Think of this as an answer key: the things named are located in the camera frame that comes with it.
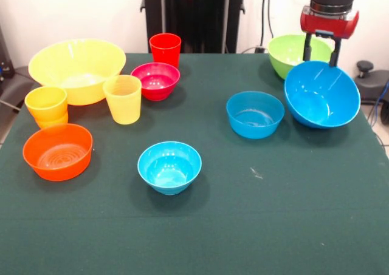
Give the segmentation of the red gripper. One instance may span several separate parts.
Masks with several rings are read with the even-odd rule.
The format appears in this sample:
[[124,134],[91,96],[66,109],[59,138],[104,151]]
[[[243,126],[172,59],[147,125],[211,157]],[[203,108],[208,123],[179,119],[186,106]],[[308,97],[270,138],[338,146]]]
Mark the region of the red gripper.
[[303,32],[306,33],[303,61],[311,60],[311,39],[312,34],[324,35],[325,37],[334,38],[334,50],[331,53],[329,60],[330,67],[337,67],[340,55],[341,39],[349,39],[359,21],[359,12],[352,10],[343,14],[321,14],[306,5],[303,7],[300,16],[300,26]]

